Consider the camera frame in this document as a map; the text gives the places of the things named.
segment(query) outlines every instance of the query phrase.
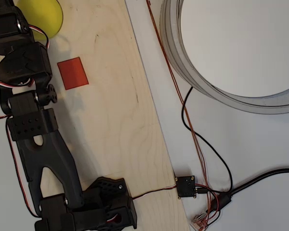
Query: wooden board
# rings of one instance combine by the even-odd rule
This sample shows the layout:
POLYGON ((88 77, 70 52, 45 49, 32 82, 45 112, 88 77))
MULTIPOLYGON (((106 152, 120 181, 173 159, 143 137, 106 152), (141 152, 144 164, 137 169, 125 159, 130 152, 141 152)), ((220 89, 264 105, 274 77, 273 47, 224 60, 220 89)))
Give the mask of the wooden board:
MULTIPOLYGON (((124 0, 61 0, 64 22, 49 58, 60 132, 85 190, 124 178, 132 196, 174 184, 174 175, 124 0), (80 57, 89 85, 65 90, 57 63, 80 57)), ((62 192, 43 172, 44 196, 62 192)), ((135 201, 138 230, 189 230, 176 190, 135 201)))

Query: circular rim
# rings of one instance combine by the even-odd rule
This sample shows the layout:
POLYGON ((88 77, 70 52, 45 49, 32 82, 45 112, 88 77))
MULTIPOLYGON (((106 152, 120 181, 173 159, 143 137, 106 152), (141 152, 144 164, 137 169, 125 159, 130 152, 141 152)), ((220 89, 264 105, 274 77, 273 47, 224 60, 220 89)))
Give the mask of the circular rim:
POLYGON ((180 27, 182 3, 183 0, 164 0, 160 16, 161 39, 178 74, 198 91, 233 108, 257 114, 289 113, 289 89, 266 97, 241 97, 215 88, 201 76, 184 50, 180 27))

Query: yellow ball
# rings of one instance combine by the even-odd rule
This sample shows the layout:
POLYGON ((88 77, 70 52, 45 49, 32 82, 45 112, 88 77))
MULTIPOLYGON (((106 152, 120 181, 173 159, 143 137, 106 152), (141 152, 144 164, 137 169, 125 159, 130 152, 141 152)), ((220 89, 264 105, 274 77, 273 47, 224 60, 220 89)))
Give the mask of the yellow ball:
MULTIPOLYGON (((63 22, 63 12, 57 0, 19 0, 17 7, 22 11, 30 25, 41 28, 48 38, 56 35, 63 22)), ((35 40, 45 36, 33 31, 35 40)))

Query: small circuit board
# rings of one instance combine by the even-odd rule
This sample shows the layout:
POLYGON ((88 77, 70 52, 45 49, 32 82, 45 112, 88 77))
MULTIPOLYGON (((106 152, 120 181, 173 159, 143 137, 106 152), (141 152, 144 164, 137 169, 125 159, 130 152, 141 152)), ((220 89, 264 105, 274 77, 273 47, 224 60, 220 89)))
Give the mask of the small circuit board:
POLYGON ((196 197, 195 177, 176 177, 177 191, 179 198, 181 197, 196 197))

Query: red square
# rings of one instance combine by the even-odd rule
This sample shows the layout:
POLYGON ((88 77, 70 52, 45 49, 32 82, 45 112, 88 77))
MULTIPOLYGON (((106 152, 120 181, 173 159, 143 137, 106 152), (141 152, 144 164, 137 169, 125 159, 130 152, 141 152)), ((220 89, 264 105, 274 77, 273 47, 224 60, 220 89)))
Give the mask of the red square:
POLYGON ((58 63, 66 90, 89 84, 79 57, 58 63))

